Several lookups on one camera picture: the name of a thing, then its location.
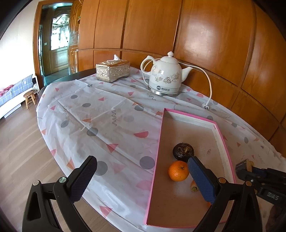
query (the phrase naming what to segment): kettle lid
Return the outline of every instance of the kettle lid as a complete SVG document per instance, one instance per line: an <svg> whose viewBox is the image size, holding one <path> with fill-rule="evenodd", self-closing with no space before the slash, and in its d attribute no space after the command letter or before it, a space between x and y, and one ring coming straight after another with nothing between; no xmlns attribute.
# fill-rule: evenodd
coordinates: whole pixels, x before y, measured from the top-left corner
<svg viewBox="0 0 286 232"><path fill-rule="evenodd" d="M160 60L170 64L178 64L177 59L173 57L174 53L172 51L168 52L167 54L168 56L163 56Z"/></svg>

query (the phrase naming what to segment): kettle knob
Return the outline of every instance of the kettle knob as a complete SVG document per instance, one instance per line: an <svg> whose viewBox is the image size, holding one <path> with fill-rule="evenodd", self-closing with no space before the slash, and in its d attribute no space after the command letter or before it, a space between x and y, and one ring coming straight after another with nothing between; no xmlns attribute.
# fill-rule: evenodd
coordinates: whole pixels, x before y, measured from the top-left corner
<svg viewBox="0 0 286 232"><path fill-rule="evenodd" d="M174 55L174 53L172 51L167 53L168 56L172 57Z"/></svg>

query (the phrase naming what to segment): red blanket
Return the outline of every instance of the red blanket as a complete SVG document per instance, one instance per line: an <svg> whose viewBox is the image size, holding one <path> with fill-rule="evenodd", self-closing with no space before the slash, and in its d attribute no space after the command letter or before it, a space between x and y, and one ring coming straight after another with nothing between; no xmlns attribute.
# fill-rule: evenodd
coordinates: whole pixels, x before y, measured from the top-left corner
<svg viewBox="0 0 286 232"><path fill-rule="evenodd" d="M4 95L4 93L6 93L9 89L11 89L14 85L9 85L8 87L6 87L3 90L0 90L0 97Z"/></svg>

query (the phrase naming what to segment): blue gripper pad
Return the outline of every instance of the blue gripper pad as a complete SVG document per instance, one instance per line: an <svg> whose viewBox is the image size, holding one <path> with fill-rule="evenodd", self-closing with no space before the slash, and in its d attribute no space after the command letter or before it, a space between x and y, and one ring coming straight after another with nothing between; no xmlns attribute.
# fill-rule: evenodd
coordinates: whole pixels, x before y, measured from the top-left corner
<svg viewBox="0 0 286 232"><path fill-rule="evenodd" d="M208 178L207 174L205 173L205 171L210 171L210 170L206 169L197 157L189 158L188 168L189 168L189 172L190 172L192 178L196 182L196 184L197 184L202 196L204 197L205 201L208 201L211 204L213 204L215 202L215 199L216 199L215 186L214 186L213 182Z"/></svg>

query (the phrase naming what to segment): screw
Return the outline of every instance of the screw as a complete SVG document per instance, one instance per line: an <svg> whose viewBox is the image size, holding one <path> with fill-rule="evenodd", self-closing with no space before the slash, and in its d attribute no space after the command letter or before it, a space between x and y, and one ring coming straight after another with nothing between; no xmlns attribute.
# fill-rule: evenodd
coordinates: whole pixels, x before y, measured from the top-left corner
<svg viewBox="0 0 286 232"><path fill-rule="evenodd" d="M38 185L40 182L38 181L38 180L35 180L34 182L33 182L33 185L34 186L36 186L36 185Z"/></svg>
<svg viewBox="0 0 286 232"><path fill-rule="evenodd" d="M65 183L65 182L66 182L66 180L67 180L67 178L65 178L65 177L61 177L61 178L59 178L59 182L60 182L60 183Z"/></svg>
<svg viewBox="0 0 286 232"><path fill-rule="evenodd" d="M245 184L249 187L252 185L252 183L250 181L246 181Z"/></svg>
<svg viewBox="0 0 286 232"><path fill-rule="evenodd" d="M223 177L219 178L219 183L225 184L226 181L227 180L225 178L223 178Z"/></svg>

